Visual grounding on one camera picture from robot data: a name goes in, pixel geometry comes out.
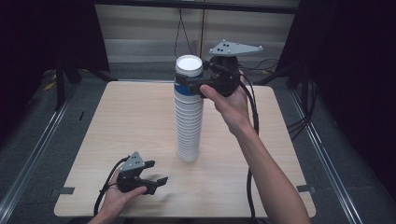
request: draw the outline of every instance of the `wrist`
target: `wrist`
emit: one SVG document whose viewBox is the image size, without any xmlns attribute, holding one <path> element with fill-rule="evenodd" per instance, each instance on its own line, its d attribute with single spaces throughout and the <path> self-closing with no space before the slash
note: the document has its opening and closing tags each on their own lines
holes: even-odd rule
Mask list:
<svg viewBox="0 0 396 224">
<path fill-rule="evenodd" d="M 234 130 L 233 135 L 237 139 L 245 139 L 251 136 L 253 133 L 256 133 L 250 121 L 247 120 L 245 122 L 241 122 L 238 127 Z"/>
<path fill-rule="evenodd" d="M 90 223 L 94 224 L 107 224 L 113 223 L 117 219 L 118 216 L 115 216 L 112 212 L 102 209 L 92 220 Z"/>
</svg>

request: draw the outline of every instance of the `finger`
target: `finger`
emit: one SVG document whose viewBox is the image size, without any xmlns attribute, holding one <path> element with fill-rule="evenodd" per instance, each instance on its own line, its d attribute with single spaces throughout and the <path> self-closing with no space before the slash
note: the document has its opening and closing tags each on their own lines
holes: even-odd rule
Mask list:
<svg viewBox="0 0 396 224">
<path fill-rule="evenodd" d="M 207 86 L 207 85 L 202 85 L 200 87 L 201 93 L 206 96 L 208 99 L 213 101 L 216 105 L 216 108 L 221 111 L 222 108 L 225 106 L 225 99 L 222 95 L 220 95 L 215 89 Z"/>
<path fill-rule="evenodd" d="M 114 175 L 111 177 L 110 181 L 108 182 L 108 185 L 112 185 L 117 183 L 117 178 L 119 177 L 120 173 L 120 168 L 118 168 L 115 172 Z"/>
<path fill-rule="evenodd" d="M 133 189 L 133 190 L 131 190 L 129 192 L 126 192 L 125 196 L 127 197 L 128 201 L 129 201 L 129 200 L 131 200 L 131 199 L 133 199 L 133 198 L 145 193 L 147 190 L 148 189 L 145 186 L 142 186 L 142 187 Z"/>
</svg>

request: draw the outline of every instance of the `left hand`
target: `left hand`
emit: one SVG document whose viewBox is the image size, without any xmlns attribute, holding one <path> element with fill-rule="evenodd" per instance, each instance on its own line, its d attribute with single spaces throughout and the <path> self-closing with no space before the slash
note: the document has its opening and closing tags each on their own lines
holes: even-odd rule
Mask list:
<svg viewBox="0 0 396 224">
<path fill-rule="evenodd" d="M 99 214 L 90 223 L 110 223 L 116 220 L 129 201 L 146 192 L 146 187 L 139 187 L 125 193 L 121 192 L 117 185 L 113 185 L 117 183 L 119 173 L 120 169 L 117 169 L 110 182 L 108 182 L 108 185 L 112 186 L 106 192 L 105 201 Z"/>
</svg>

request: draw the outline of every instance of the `wall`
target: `wall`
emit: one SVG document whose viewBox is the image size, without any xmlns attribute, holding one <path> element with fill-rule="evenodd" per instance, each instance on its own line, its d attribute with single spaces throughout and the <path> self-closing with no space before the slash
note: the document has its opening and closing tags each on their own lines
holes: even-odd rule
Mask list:
<svg viewBox="0 0 396 224">
<path fill-rule="evenodd" d="M 298 0 L 217 0 L 217 3 L 297 7 Z M 175 60 L 178 9 L 97 5 L 96 11 L 110 63 L 171 62 Z M 182 9 L 186 33 L 194 54 L 208 58 L 208 50 L 222 39 L 254 46 L 264 52 L 243 60 L 279 58 L 293 15 Z M 180 26 L 177 56 L 189 53 Z"/>
</svg>

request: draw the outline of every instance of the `black cable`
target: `black cable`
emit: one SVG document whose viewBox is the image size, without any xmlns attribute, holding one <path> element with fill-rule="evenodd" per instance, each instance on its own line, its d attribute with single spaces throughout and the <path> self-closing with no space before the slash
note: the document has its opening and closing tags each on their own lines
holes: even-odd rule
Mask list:
<svg viewBox="0 0 396 224">
<path fill-rule="evenodd" d="M 177 49 L 178 33 L 180 31 L 180 24 L 183 27 L 184 35 L 186 36 L 186 40 L 187 40 L 187 45 L 189 46 L 190 54 L 192 55 L 192 50 L 191 50 L 191 47 L 190 47 L 190 41 L 189 41 L 189 38 L 187 37 L 186 28 L 184 27 L 183 17 L 181 16 L 181 8 L 178 9 L 178 15 L 179 15 L 179 19 L 178 19 L 177 35 L 176 35 L 175 48 L 174 48 L 174 54 L 175 54 L 176 58 L 178 58 L 177 57 L 177 53 L 176 53 L 176 49 Z"/>
<path fill-rule="evenodd" d="M 256 131 L 257 134 L 259 134 L 260 126 L 259 126 L 259 114 L 257 113 L 257 106 L 256 106 L 256 99 L 254 96 L 254 91 L 253 91 L 253 86 L 251 85 L 251 82 L 248 80 L 248 78 L 242 74 L 247 82 L 250 85 L 250 88 L 252 89 L 252 94 L 248 91 L 248 88 L 245 86 L 245 84 L 242 81 L 239 81 L 239 86 L 245 91 L 247 94 L 247 98 L 250 101 L 250 106 L 251 106 L 251 111 L 252 111 L 252 117 L 253 117 L 253 127 L 254 130 Z M 256 219 L 256 211 L 254 209 L 254 203 L 253 203 L 253 198 L 251 196 L 251 178 L 253 177 L 253 173 L 251 173 L 250 168 L 247 170 L 247 201 L 248 205 L 250 207 L 250 223 L 252 224 L 258 224 L 258 220 Z"/>
<path fill-rule="evenodd" d="M 205 10 L 203 9 L 202 10 L 202 15 L 201 15 L 201 32 L 200 32 L 201 33 L 201 36 L 200 36 L 201 40 L 204 40 L 205 18 L 206 18 Z M 200 44 L 200 48 L 199 48 L 199 55 L 204 55 L 203 54 L 203 50 L 204 50 L 204 45 L 201 43 Z"/>
<path fill-rule="evenodd" d="M 318 97 L 318 89 L 317 89 L 317 87 L 315 86 L 313 80 L 311 80 L 311 86 L 312 86 L 312 88 L 311 88 L 311 90 L 310 90 L 310 94 L 311 94 L 311 98 L 312 98 L 312 103 L 311 103 L 311 107 L 310 107 L 309 111 L 307 111 L 306 115 L 305 115 L 302 119 L 300 119 L 299 121 L 297 121 L 297 122 L 295 122 L 295 123 L 293 123 L 293 124 L 291 124 L 291 125 L 288 126 L 288 128 L 291 128 L 291 127 L 293 127 L 293 126 L 299 124 L 300 122 L 302 122 L 297 128 L 295 128 L 295 129 L 289 131 L 289 133 L 293 133 L 293 132 L 299 130 L 299 131 L 297 132 L 297 134 L 295 134 L 295 135 L 291 138 L 291 141 L 294 140 L 294 139 L 301 133 L 301 131 L 306 127 L 306 125 L 308 124 L 308 122 L 311 120 L 312 114 L 313 114 L 313 112 L 314 112 L 316 100 L 317 100 L 317 97 Z"/>
<path fill-rule="evenodd" d="M 265 67 L 265 68 L 259 68 L 259 66 L 263 63 L 263 62 L 268 62 L 268 61 L 276 61 L 276 63 L 274 63 L 273 65 L 269 66 L 269 67 Z M 259 64 L 257 64 L 255 67 L 249 68 L 249 67 L 245 67 L 244 65 L 242 65 L 240 68 L 242 71 L 251 71 L 251 70 L 266 70 L 266 69 L 271 69 L 275 66 L 277 66 L 277 64 L 279 63 L 279 59 L 264 59 L 261 60 L 259 62 Z"/>
<path fill-rule="evenodd" d="M 184 36 L 186 36 L 187 45 L 189 46 L 190 54 L 192 55 L 192 50 L 191 50 L 191 47 L 190 47 L 190 41 L 189 41 L 189 38 L 187 37 L 186 28 L 184 27 L 183 17 L 181 16 L 181 8 L 178 10 L 178 14 L 180 16 L 181 26 L 183 26 Z"/>
<path fill-rule="evenodd" d="M 103 185 L 102 189 L 99 190 L 99 196 L 98 196 L 98 198 L 96 199 L 95 207 L 93 208 L 93 215 L 94 215 L 94 216 L 96 216 L 96 215 L 98 214 L 99 204 L 100 204 L 100 202 L 102 201 L 103 196 L 105 195 L 105 193 L 106 193 L 106 191 L 108 190 L 108 188 L 110 188 L 111 186 L 115 185 L 115 184 L 108 185 L 108 182 L 110 181 L 111 176 L 113 176 L 113 174 L 114 174 L 114 172 L 116 171 L 117 167 L 119 167 L 119 165 L 120 165 L 122 162 L 126 162 L 128 159 L 129 159 L 129 156 L 128 156 L 128 157 L 125 157 L 125 158 L 121 159 L 119 162 L 117 162 L 117 164 L 116 164 L 116 165 L 113 167 L 113 169 L 111 170 L 110 175 L 108 175 L 108 178 L 107 178 L 105 184 Z"/>
</svg>

